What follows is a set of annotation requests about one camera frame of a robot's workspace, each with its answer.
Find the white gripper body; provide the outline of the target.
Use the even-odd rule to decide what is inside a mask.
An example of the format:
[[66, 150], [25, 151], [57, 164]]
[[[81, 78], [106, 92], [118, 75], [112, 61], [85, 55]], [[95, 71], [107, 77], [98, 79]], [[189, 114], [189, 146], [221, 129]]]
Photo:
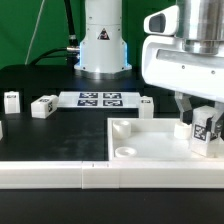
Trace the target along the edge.
[[200, 55], [183, 51], [181, 39], [150, 35], [141, 67], [147, 84], [224, 102], [224, 43], [216, 55]]

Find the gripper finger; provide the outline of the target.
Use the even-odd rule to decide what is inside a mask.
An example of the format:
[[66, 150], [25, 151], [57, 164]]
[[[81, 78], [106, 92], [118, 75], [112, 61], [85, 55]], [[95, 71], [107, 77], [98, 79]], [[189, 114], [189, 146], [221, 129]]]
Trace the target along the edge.
[[180, 111], [180, 121], [190, 125], [192, 123], [193, 110], [190, 103], [190, 95], [176, 92], [175, 101]]
[[210, 133], [210, 139], [220, 137], [224, 123], [224, 103], [216, 102], [214, 105], [215, 114], [207, 119], [206, 130]]

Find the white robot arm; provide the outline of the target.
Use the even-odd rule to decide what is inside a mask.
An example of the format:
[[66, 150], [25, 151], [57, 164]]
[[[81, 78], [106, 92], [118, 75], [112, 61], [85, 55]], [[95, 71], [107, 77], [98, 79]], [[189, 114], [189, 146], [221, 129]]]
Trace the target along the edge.
[[[121, 0], [84, 0], [86, 35], [80, 43], [83, 74], [102, 79], [128, 69], [121, 34]], [[176, 0], [144, 19], [141, 72], [150, 85], [173, 90], [185, 123], [195, 122], [189, 98], [215, 102], [204, 129], [214, 137], [224, 122], [224, 0]]]

